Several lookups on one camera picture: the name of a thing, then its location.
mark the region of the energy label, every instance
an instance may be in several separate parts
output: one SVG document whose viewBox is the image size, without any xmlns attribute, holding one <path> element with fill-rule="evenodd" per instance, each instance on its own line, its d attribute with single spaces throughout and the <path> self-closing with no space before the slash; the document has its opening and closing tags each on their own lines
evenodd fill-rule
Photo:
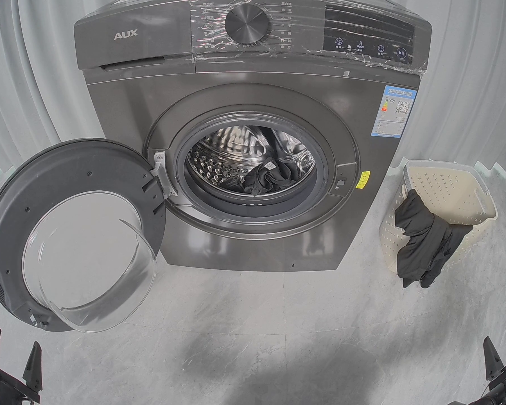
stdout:
<svg viewBox="0 0 506 405">
<path fill-rule="evenodd" d="M 384 87 L 383 100 L 380 102 L 371 136 L 401 138 L 414 98 L 416 90 L 393 85 Z"/>
</svg>

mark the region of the control panel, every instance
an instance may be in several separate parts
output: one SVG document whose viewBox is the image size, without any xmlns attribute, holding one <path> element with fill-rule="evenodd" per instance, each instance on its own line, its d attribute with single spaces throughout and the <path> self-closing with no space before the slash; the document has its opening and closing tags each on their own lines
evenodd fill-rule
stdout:
<svg viewBox="0 0 506 405">
<path fill-rule="evenodd" d="M 298 0 L 191 0 L 194 52 L 290 52 Z"/>
<path fill-rule="evenodd" d="M 326 51 L 350 52 L 406 64 L 412 63 L 414 26 L 383 13 L 326 5 Z"/>
<path fill-rule="evenodd" d="M 247 51 L 248 58 L 325 56 L 316 61 L 353 59 L 423 73 L 431 26 L 392 6 L 384 0 L 131 0 L 75 24 L 77 62 L 81 69 L 108 69 L 179 56 L 236 60 Z"/>
</svg>

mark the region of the white laundry basket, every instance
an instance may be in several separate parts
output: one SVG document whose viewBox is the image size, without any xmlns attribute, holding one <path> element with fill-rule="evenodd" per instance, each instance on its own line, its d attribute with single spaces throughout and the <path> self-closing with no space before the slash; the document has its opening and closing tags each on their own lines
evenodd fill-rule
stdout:
<svg viewBox="0 0 506 405">
<path fill-rule="evenodd" d="M 473 225 L 450 258 L 453 263 L 480 239 L 484 230 L 497 219 L 495 203 L 478 172 L 471 166 L 410 160 L 403 169 L 403 181 L 380 226 L 380 243 L 388 268 L 397 273 L 397 253 L 409 237 L 394 225 L 394 212 L 405 199 L 405 191 L 415 189 L 425 206 L 449 224 Z"/>
</svg>

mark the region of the clothing tag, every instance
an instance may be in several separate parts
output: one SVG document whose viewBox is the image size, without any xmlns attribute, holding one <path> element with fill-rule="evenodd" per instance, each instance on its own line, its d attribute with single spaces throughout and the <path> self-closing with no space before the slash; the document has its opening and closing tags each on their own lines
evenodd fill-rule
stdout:
<svg viewBox="0 0 506 405">
<path fill-rule="evenodd" d="M 277 168 L 277 165 L 275 165 L 272 161 L 270 161 L 264 167 L 268 168 L 269 170 L 273 170 L 274 168 Z"/>
</svg>

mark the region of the control knob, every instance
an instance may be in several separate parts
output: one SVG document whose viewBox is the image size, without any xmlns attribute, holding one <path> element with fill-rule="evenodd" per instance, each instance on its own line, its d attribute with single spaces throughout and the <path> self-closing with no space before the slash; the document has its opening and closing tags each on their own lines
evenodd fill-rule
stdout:
<svg viewBox="0 0 506 405">
<path fill-rule="evenodd" d="M 270 20 L 264 11 L 254 4 L 239 4 L 225 18 L 225 30 L 237 43 L 251 45 L 268 33 Z"/>
</svg>

